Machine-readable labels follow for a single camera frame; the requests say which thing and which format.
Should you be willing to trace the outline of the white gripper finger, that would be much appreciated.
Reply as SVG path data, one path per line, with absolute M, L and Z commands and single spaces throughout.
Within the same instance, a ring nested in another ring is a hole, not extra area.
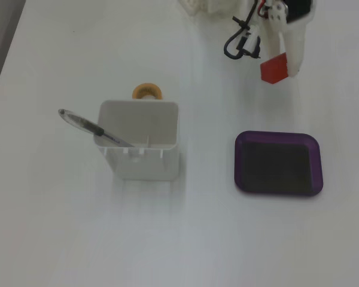
M 296 76 L 302 66 L 305 53 L 305 35 L 307 17 L 292 22 L 285 22 L 282 30 L 285 52 L 287 57 L 287 71 L 289 76 Z
M 268 9 L 268 52 L 273 58 L 281 52 L 280 35 L 287 24 L 287 5 L 284 2 L 270 2 Z

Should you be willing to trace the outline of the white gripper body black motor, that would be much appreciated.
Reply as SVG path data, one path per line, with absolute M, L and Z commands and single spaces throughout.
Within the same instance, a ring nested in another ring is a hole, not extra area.
M 315 14 L 315 0 L 284 0 L 286 6 L 286 23 L 309 23 Z

